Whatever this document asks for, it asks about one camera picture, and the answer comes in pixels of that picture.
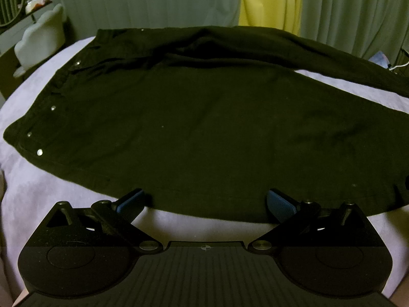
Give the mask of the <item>black pants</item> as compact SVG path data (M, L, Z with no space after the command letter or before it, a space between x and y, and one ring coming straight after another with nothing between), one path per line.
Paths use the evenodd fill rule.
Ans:
M63 180L149 207L264 223L278 189L367 215L408 203L408 115L304 75L408 79L273 28L99 30L4 139Z

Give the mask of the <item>dark vanity desk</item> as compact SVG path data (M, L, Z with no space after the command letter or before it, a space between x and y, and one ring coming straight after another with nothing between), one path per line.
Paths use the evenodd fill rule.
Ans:
M7 30L1 30L1 95L5 100L21 85L21 79L13 76L20 67L14 51L15 45L22 39L24 31L33 25L46 11L52 10L54 6L54 3L49 3L20 19Z

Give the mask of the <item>blue cloth item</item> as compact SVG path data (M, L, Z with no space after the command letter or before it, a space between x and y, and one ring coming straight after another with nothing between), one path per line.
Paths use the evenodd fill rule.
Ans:
M388 59L388 57L386 56L386 54L384 54L384 52L382 51L378 51L376 52L370 59L370 62L373 62L374 64L379 65L380 67L384 68L384 69L389 69L391 68L391 63Z

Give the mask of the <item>grey-green curtain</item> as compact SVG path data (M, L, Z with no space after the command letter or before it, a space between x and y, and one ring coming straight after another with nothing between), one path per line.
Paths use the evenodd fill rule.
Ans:
M100 28L239 25L241 0L54 0L73 35ZM302 0L300 32L361 58L378 51L396 60L408 48L408 0Z

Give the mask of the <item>yellow curtain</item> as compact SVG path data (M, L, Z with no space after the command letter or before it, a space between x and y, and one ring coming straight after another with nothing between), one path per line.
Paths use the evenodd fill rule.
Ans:
M241 0L238 24L300 32L302 0Z

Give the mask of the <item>small figurine on shelf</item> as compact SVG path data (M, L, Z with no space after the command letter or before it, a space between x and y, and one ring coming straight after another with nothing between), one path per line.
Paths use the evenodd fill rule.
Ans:
M33 13L34 11L43 8L45 5L51 3L53 0L30 0L25 7L26 14Z

